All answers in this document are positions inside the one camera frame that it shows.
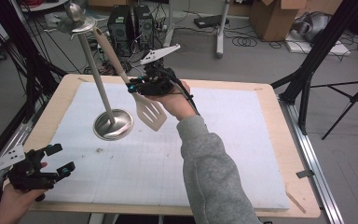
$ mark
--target metal round base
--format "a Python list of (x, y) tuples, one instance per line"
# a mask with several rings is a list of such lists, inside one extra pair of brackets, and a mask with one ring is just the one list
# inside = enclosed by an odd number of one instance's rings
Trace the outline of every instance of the metal round base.
[(106, 112), (102, 113), (94, 122), (95, 134), (106, 141), (115, 141), (125, 137), (133, 127), (132, 115), (122, 109), (113, 109), (115, 123), (110, 122)]

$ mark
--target gray sweatshirt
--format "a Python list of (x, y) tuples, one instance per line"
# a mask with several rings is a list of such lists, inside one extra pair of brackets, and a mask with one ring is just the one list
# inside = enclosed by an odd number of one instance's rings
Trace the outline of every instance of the gray sweatshirt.
[(187, 197), (198, 224), (260, 224), (241, 186), (235, 162), (200, 116), (177, 125)]

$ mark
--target computer tower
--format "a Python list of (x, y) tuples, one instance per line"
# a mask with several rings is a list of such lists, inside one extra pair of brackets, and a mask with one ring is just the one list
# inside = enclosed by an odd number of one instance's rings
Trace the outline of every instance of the computer tower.
[(114, 5), (107, 22), (113, 49), (117, 56), (130, 57), (134, 40), (131, 8), (127, 5)]
[(153, 49), (154, 47), (154, 21), (148, 6), (134, 6), (133, 18), (135, 23), (135, 38), (139, 49)]

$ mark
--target slotted spatula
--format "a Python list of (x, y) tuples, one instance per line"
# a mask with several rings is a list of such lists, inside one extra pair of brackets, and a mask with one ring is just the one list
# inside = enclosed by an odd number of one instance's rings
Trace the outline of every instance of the slotted spatula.
[[(106, 36), (98, 27), (94, 27), (92, 32), (94, 33), (95, 39), (97, 40), (98, 44), (103, 49), (103, 52), (109, 59), (109, 62), (116, 68), (118, 75), (123, 78), (125, 83), (130, 83), (126, 72), (121, 66), (121, 63), (118, 60), (118, 57), (115, 54), (115, 51), (113, 50)], [(157, 102), (144, 98), (137, 92), (132, 93), (132, 96), (136, 103), (136, 112), (138, 114), (139, 119), (143, 121), (144, 124), (149, 126), (152, 130), (158, 131), (158, 129), (167, 119), (164, 110)]]

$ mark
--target concrete floor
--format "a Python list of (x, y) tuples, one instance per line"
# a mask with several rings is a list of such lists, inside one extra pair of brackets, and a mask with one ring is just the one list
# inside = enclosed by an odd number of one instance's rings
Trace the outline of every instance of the concrete floor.
[[(188, 15), (178, 25), (195, 28), (192, 23), (194, 18)], [(247, 25), (248, 21), (244, 18), (231, 18), (229, 28)], [(251, 28), (239, 31), (247, 32), (251, 31)], [(69, 36), (59, 33), (52, 34), (52, 37), (77, 67), (85, 64), (77, 39), (70, 41)], [(214, 34), (176, 30), (172, 43), (178, 43), (182, 48), (166, 57), (165, 65), (172, 68), (179, 78), (272, 83), (296, 71), (306, 57), (304, 54), (289, 53), (284, 44), (280, 49), (274, 49), (269, 43), (256, 41), (255, 47), (236, 47), (231, 39), (225, 38), (224, 57), (216, 59)], [(51, 57), (53, 63), (64, 70), (74, 70), (51, 41), (47, 42), (47, 47), (49, 54), (53, 55)], [(349, 45), (347, 48), (355, 49), (356, 46)], [(131, 74), (137, 76), (138, 72), (132, 70)], [(328, 56), (316, 71), (312, 85), (349, 81), (358, 81), (358, 51), (356, 50), (343, 61), (335, 56)], [(358, 91), (358, 85), (347, 85), (340, 89), (354, 94)], [(282, 93), (284, 90), (285, 86), (280, 87), (276, 93)], [(0, 133), (17, 113), (24, 100), (21, 84), (12, 62), (0, 61)], [(358, 223), (358, 104), (325, 140), (321, 139), (348, 102), (348, 98), (327, 88), (311, 89), (307, 130), (344, 222)], [(88, 223), (89, 215), (30, 212), (21, 223), (34, 223), (35, 220), (41, 224)], [(112, 216), (107, 216), (104, 223), (109, 223), (112, 219)], [(329, 223), (324, 213), (319, 218), (261, 217), (261, 219), (272, 221), (274, 224)], [(182, 223), (191, 223), (191, 221), (186, 219)]]

